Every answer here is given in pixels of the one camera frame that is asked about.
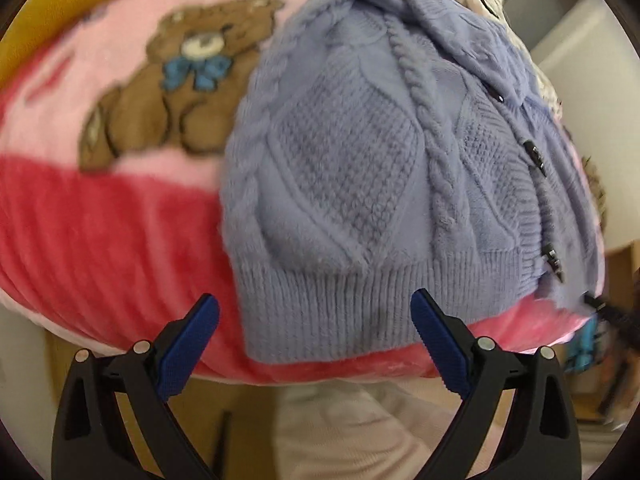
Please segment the blue knitted hooded cardigan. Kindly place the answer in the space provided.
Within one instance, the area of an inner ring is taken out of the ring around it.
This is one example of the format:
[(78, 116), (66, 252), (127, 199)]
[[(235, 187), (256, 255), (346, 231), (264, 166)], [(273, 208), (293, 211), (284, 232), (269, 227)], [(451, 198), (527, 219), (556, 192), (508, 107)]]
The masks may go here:
[(602, 286), (573, 145), (504, 28), (454, 0), (307, 0), (226, 151), (222, 232), (247, 354), (329, 362), (418, 339), (429, 290), (466, 322)]

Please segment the blue grey backpack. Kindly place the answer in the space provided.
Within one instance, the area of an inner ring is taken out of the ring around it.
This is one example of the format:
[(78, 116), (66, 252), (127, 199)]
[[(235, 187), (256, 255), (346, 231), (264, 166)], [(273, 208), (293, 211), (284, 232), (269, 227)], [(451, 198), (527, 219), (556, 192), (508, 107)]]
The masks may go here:
[(589, 370), (597, 363), (599, 344), (599, 321), (593, 316), (568, 343), (564, 370), (568, 374), (579, 374)]

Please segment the cream padded jacket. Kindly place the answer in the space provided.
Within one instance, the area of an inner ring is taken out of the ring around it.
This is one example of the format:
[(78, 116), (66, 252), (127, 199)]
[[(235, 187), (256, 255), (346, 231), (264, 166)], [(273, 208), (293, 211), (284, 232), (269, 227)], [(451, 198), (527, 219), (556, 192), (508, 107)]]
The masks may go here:
[[(457, 3), (462, 4), (467, 9), (473, 11), (474, 13), (484, 16), (484, 18), (488, 18), (488, 20), (493, 20), (497, 23), (500, 23), (505, 29), (506, 34), (508, 35), (510, 41), (518, 50), (520, 50), (526, 60), (532, 64), (536, 81), (538, 86), (538, 91), (544, 102), (550, 107), (556, 122), (559, 125), (562, 125), (563, 118), (563, 110), (562, 110), (562, 102), (553, 87), (550, 79), (547, 75), (540, 69), (540, 67), (533, 61), (532, 56), (529, 53), (524, 42), (521, 38), (514, 32), (514, 30), (510, 27), (508, 20), (506, 19), (506, 14), (503, 10), (503, 0), (454, 0)], [(608, 211), (606, 210), (606, 193), (605, 188), (601, 182), (600, 174), (598, 173), (597, 166), (591, 160), (590, 157), (582, 156), (580, 158), (582, 161), (582, 169), (587, 178), (587, 182), (590, 188), (590, 192), (592, 198), (594, 200), (594, 204), (596, 205), (600, 228), (602, 231), (606, 228), (606, 220), (608, 220)]]

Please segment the pink bear print blanket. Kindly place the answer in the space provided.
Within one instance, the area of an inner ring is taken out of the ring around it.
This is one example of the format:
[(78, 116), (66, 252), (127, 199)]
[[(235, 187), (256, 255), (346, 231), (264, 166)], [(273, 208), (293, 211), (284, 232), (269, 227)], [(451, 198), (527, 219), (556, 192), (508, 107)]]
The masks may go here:
[[(1, 287), (18, 312), (111, 352), (207, 292), (220, 324), (204, 376), (274, 385), (433, 373), (418, 333), (329, 362), (246, 352), (222, 232), (226, 151), (262, 55), (306, 1), (112, 0), (23, 66), (1, 93)], [(467, 323), (529, 351), (586, 315), (583, 302), (575, 312), (527, 296)]]

